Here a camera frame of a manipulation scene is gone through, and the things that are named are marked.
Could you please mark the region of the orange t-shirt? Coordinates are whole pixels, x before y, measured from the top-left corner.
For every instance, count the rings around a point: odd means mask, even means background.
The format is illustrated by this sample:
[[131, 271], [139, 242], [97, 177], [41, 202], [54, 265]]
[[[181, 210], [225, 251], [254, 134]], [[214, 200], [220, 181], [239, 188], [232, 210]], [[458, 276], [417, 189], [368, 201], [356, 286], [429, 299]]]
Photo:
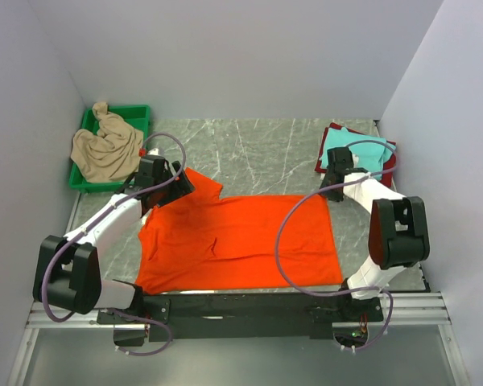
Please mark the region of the orange t-shirt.
[[223, 198], [223, 186], [188, 168], [195, 190], [155, 208], [139, 231], [136, 285], [148, 294], [343, 281], [327, 201], [298, 195]]

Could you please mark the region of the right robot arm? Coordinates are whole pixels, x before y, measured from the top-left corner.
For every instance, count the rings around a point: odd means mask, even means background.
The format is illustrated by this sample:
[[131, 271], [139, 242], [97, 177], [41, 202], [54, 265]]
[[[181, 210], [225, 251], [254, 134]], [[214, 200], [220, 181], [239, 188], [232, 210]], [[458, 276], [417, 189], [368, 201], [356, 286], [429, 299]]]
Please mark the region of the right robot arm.
[[354, 321], [365, 312], [365, 301], [378, 295], [399, 273], [428, 258], [430, 243], [424, 201], [401, 195], [355, 166], [347, 146], [328, 151], [322, 195], [330, 201], [345, 198], [369, 214], [369, 256], [342, 288], [352, 290], [337, 301], [338, 314]]

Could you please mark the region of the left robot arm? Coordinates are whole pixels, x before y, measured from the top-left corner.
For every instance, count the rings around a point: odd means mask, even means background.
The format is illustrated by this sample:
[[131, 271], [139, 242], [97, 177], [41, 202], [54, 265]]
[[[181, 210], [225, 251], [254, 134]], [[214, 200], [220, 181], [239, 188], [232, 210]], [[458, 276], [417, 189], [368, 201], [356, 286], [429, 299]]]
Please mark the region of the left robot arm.
[[87, 314], [96, 308], [106, 293], [100, 255], [150, 210], [194, 190], [180, 162], [169, 163], [158, 155], [143, 156], [138, 171], [127, 178], [101, 210], [66, 235], [50, 235], [42, 241], [33, 298], [45, 309], [56, 306], [73, 314]]

